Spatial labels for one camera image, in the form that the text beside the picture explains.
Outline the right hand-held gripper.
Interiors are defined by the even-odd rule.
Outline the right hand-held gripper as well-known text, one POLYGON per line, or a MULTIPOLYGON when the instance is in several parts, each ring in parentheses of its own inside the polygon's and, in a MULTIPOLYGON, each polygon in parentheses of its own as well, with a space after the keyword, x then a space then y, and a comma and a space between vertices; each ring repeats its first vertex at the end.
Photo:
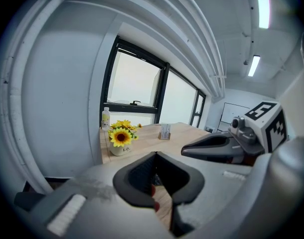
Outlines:
POLYGON ((209 133, 184 145, 181 155, 218 163, 241 163, 244 152, 251 156, 273 152, 287 140, 287 126, 279 102, 261 102, 243 116, 245 132, 209 133))

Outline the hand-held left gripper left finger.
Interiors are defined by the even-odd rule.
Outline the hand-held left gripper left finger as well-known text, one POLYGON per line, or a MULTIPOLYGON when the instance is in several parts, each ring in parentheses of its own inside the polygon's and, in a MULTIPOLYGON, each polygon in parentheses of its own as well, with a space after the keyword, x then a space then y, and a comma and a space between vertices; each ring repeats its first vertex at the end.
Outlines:
POLYGON ((113 186, 112 179, 119 169, 144 156, 97 165, 68 180, 32 209, 33 221, 47 229, 71 198, 79 195, 86 201, 68 217, 70 225, 58 239, 174 239, 153 209, 128 204, 113 186))

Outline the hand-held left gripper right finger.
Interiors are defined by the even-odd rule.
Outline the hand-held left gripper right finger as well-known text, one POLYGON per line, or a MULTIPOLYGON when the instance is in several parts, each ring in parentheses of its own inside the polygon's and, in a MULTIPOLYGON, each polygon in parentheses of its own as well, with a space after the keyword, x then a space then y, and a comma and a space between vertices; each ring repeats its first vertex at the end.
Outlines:
POLYGON ((155 239, 304 238, 304 137, 253 167, 157 156, 175 176, 202 173, 204 184, 192 202, 172 207, 171 228, 158 229, 155 239))

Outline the person's left hand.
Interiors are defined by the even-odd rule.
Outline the person's left hand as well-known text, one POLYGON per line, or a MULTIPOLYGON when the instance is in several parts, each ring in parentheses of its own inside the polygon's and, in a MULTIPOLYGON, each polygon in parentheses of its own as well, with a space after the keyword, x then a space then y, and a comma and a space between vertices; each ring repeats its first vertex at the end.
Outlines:
MULTIPOLYGON (((151 196, 154 197, 155 193, 156 193, 156 187, 152 184, 151 185, 151 196)), ((155 212, 158 212, 159 209, 160 209, 160 204, 155 200, 154 201, 155 212)))

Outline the light wooden table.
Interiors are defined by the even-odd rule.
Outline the light wooden table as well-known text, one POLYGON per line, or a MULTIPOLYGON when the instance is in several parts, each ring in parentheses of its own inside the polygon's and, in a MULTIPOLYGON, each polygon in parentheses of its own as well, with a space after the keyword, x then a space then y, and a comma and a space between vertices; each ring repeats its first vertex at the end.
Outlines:
MULTIPOLYGON (((139 139, 132 142, 131 152, 124 156, 114 156, 109 151, 110 142, 108 140, 108 134, 106 131, 100 129, 102 162, 109 163, 125 157, 150 153, 151 151, 161 151, 163 153, 168 152, 170 154, 180 155, 181 149, 185 144, 209 134, 202 129, 178 122, 171 125, 170 140, 159 140, 158 134, 160 128, 160 124, 150 124, 140 128, 138 130, 139 139)), ((152 184, 156 187, 156 193, 153 198, 160 204, 160 209, 156 212, 156 216, 165 228, 169 229, 172 215, 172 199, 165 187, 161 185, 160 179, 155 179, 152 184)))

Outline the sunflower bouquet in white pot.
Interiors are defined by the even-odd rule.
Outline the sunflower bouquet in white pot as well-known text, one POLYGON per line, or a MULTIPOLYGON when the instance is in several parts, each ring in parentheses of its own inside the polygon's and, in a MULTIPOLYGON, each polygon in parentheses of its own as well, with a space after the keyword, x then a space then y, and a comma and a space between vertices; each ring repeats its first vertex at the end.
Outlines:
POLYGON ((131 152, 132 142, 139 139, 137 130, 142 124, 132 125, 129 120, 117 120, 108 130, 109 151, 114 156, 124 156, 131 152))

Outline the white bottle with yellow label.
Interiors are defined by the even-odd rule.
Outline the white bottle with yellow label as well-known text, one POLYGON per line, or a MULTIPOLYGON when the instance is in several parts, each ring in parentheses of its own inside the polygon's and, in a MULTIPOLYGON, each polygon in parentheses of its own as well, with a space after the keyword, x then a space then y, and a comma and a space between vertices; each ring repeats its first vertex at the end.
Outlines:
POLYGON ((109 107, 104 107, 101 114, 101 128, 103 131, 108 131, 110 128, 110 111, 109 107))

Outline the long ceiling light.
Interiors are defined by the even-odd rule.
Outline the long ceiling light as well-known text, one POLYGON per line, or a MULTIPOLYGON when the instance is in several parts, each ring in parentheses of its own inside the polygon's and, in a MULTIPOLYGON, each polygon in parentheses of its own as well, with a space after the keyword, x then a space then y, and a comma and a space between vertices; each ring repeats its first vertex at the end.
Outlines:
POLYGON ((257 0, 259 10, 259 27, 268 29, 270 24, 270 0, 257 0))
POLYGON ((252 63, 251 63, 251 66, 250 66, 250 70, 248 72, 248 77, 253 77, 254 76, 254 74, 256 72, 256 69, 259 65, 260 59, 261 59, 261 57, 258 56, 258 55, 253 56, 252 63))

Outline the thin white pipe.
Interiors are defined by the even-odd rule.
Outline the thin white pipe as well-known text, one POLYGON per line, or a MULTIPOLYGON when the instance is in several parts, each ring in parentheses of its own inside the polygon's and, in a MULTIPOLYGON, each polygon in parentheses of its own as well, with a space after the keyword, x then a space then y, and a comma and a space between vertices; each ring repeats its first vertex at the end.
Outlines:
POLYGON ((189 47, 201 57, 216 101, 225 97, 222 59, 212 29, 195 0, 153 0, 173 21, 178 23, 189 47))

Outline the thick white pipe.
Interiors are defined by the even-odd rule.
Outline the thick white pipe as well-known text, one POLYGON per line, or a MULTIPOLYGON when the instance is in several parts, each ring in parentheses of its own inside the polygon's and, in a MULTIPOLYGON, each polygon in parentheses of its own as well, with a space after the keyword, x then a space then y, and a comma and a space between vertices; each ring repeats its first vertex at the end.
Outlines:
MULTIPOLYGON (((0 53, 0 121, 3 136, 8 152, 15 159, 22 176, 41 193, 51 192, 51 187, 43 178, 27 141, 22 115, 23 78, 29 55, 42 28, 66 1, 26 2, 22 8, 23 16, 18 18, 18 26, 6 32, 5 48, 0 53)), ((195 1, 202 10, 201 3, 207 0, 195 1)), ((178 23, 165 14, 153 0, 99 0, 98 6, 114 12, 115 17, 104 23, 106 30, 99 31, 101 42, 95 53, 89 79, 82 84, 82 89, 85 90, 83 101, 86 109, 82 114, 86 121, 86 139, 82 141, 82 147, 93 164, 101 162, 97 136, 100 109, 97 99, 101 90, 94 81, 107 64, 112 43, 124 22, 156 38, 196 75, 212 100, 217 102, 212 96, 213 84, 209 81, 201 57, 196 54, 194 48, 188 46, 187 38, 178 23)))

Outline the white wall board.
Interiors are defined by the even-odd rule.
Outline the white wall board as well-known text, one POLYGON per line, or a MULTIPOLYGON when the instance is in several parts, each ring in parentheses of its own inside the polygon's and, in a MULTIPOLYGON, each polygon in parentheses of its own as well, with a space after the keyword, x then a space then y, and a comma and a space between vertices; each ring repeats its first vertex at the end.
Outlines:
POLYGON ((227 131, 234 117, 241 117, 250 110, 248 107, 224 103, 222 114, 217 126, 217 131, 227 131))

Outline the narrow black window frame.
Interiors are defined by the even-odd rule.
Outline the narrow black window frame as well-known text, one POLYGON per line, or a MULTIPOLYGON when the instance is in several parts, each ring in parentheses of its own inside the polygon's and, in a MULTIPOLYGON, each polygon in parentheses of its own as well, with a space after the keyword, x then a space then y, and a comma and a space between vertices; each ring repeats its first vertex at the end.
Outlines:
POLYGON ((197 89, 194 106, 190 118, 190 125, 193 127, 198 128, 200 125, 201 117, 203 115, 205 100, 206 100, 206 95, 200 89, 197 89))

